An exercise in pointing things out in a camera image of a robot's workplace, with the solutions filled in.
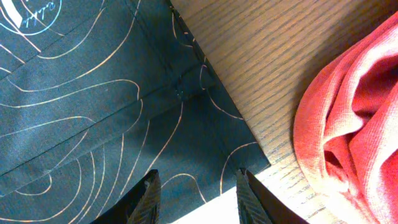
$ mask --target red towel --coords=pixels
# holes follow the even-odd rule
[[[348,223],[398,223],[398,13],[326,66],[297,110],[310,185]]]

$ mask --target red cloth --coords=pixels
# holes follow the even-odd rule
[[[348,223],[398,223],[398,13],[312,81],[294,148],[325,205]]]

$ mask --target white printed shape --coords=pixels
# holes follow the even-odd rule
[[[14,3],[12,3],[12,0],[1,0],[4,9],[7,12],[7,15],[10,17],[10,19],[15,23],[15,25],[18,27],[18,29],[21,27],[22,23],[22,16],[19,14],[17,9],[15,8]]]

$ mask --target wooden table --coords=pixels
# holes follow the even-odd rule
[[[310,223],[341,223],[297,164],[292,127],[317,73],[398,10],[395,1],[172,0],[272,167],[259,178]]]

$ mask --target wood grain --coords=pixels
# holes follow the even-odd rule
[[[262,182],[310,223],[340,223],[308,185],[292,126],[317,73],[398,10],[395,1],[172,0],[272,167]]]

